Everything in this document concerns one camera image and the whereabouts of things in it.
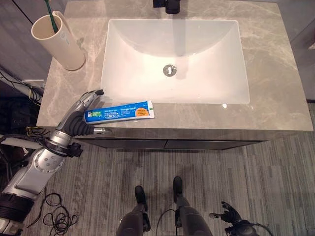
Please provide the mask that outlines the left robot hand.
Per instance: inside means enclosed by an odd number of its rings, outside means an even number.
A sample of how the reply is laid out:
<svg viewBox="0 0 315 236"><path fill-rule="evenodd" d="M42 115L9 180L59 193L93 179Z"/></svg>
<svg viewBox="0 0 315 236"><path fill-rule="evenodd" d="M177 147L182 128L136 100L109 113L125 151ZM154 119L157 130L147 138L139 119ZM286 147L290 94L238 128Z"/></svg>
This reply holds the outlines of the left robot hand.
<svg viewBox="0 0 315 236"><path fill-rule="evenodd" d="M84 113L88 107L99 97L104 95L102 89L92 90L84 93L67 111L56 130L63 132L71 137L104 134L111 132L108 128L97 128L93 125L86 124Z"/></svg>

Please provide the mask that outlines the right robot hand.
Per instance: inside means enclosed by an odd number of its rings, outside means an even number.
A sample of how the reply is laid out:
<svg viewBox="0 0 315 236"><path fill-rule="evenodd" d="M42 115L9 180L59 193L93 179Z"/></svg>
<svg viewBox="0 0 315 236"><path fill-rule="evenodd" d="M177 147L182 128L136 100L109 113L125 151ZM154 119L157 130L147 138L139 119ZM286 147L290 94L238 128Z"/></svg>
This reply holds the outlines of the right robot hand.
<svg viewBox="0 0 315 236"><path fill-rule="evenodd" d="M226 223L232 224L233 226L239 224L242 221L242 218L238 211L229 203L221 201L221 205L224 209L223 213L209 213L210 218L220 219Z"/></svg>

